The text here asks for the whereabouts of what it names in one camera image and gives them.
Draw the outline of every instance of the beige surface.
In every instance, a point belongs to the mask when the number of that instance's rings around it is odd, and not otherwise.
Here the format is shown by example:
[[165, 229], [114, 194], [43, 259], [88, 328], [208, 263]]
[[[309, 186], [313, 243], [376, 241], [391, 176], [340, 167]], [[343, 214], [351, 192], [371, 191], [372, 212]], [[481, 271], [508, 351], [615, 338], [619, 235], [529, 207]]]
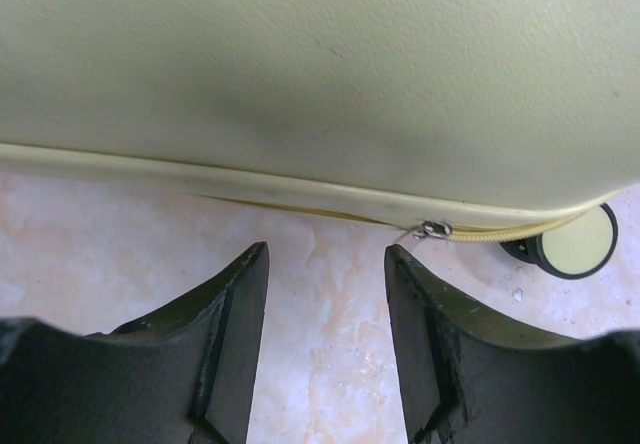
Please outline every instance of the beige surface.
[[0, 0], [0, 142], [566, 209], [640, 175], [639, 9]]
[[[611, 202], [620, 244], [561, 281], [493, 244], [420, 244], [440, 277], [574, 337], [640, 327], [640, 188]], [[252, 242], [271, 278], [249, 443], [406, 443], [383, 255], [399, 232], [115, 186], [0, 175], [0, 315], [108, 332], [220, 271]]]

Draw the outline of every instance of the floor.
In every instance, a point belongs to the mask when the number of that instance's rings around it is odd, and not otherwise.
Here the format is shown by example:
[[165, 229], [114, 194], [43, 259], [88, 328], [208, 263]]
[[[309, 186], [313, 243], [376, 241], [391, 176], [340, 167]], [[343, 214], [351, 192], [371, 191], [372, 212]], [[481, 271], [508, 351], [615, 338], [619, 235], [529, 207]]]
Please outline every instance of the floor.
[[[423, 242], [440, 277], [576, 337], [640, 327], [640, 187], [611, 202], [612, 262], [557, 280], [496, 245]], [[0, 315], [109, 332], [220, 271], [251, 243], [271, 278], [250, 443], [406, 442], [383, 281], [399, 232], [151, 190], [0, 174]]]

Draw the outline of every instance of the wheel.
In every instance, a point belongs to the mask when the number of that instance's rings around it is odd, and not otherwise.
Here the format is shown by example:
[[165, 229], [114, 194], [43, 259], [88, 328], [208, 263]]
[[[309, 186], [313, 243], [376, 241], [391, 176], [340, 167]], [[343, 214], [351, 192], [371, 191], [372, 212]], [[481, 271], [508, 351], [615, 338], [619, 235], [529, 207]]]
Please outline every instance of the wheel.
[[582, 279], [602, 269], [618, 243], [618, 222], [603, 204], [578, 219], [528, 239], [502, 243], [516, 259], [562, 279]]

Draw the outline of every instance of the tile floor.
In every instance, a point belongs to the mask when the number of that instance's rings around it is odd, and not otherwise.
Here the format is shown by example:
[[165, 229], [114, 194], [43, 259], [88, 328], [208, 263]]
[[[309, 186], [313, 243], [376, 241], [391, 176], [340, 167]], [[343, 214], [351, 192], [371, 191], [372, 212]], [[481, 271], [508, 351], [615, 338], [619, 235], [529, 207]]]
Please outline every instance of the tile floor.
[[[561, 281], [496, 245], [424, 242], [433, 272], [516, 319], [576, 337], [640, 327], [640, 187], [611, 202], [618, 251]], [[402, 443], [383, 280], [399, 232], [149, 190], [0, 174], [0, 316], [109, 332], [252, 242], [271, 279], [250, 443]]]

